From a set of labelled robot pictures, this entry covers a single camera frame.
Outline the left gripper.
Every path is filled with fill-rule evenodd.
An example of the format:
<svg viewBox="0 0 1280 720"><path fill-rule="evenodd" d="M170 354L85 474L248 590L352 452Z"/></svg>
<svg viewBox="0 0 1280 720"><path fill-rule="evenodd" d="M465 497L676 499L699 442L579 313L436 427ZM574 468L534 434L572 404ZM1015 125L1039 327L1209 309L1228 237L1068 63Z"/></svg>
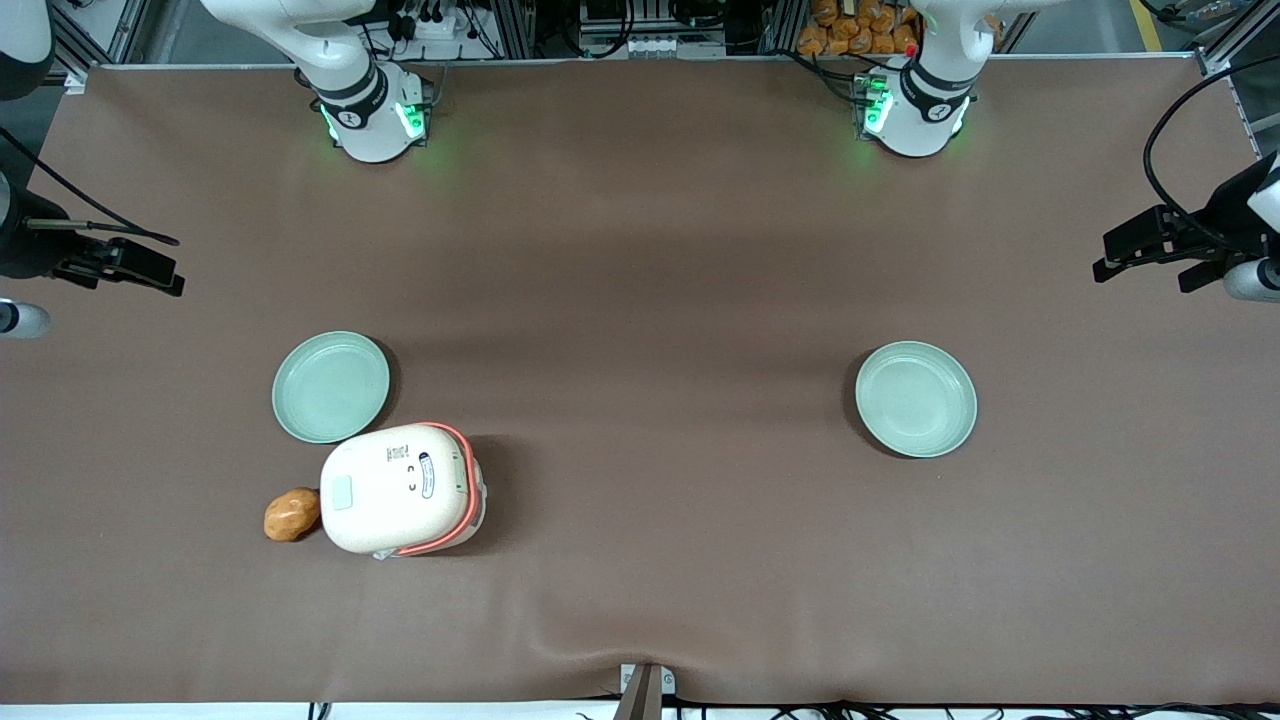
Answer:
<svg viewBox="0 0 1280 720"><path fill-rule="evenodd" d="M1224 181L1196 214L1221 245L1249 259L1271 258L1279 232L1279 159L1276 152L1254 161ZM1148 264L1174 263L1201 251L1194 231L1164 205L1140 211L1102 236L1103 256L1092 265L1096 283L1121 272ZM1220 282L1224 263L1198 263L1178 274L1181 293L1192 293Z"/></svg>

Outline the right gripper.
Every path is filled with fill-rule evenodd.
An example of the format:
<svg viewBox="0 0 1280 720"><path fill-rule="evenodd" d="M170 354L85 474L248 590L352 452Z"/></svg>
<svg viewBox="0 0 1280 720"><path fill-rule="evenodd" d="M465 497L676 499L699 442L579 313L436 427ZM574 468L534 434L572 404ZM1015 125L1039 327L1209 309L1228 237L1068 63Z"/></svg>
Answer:
<svg viewBox="0 0 1280 720"><path fill-rule="evenodd" d="M111 238L102 243L97 251L100 270L59 264L70 256L70 232L33 231L27 220L68 220L69 217L56 204L15 187L5 174L1 174L1 215L3 277L29 279L47 275L55 268L56 279L86 290L96 290L100 281L106 281L137 284L170 297L184 293L186 278L177 272L177 261L133 240Z"/></svg>

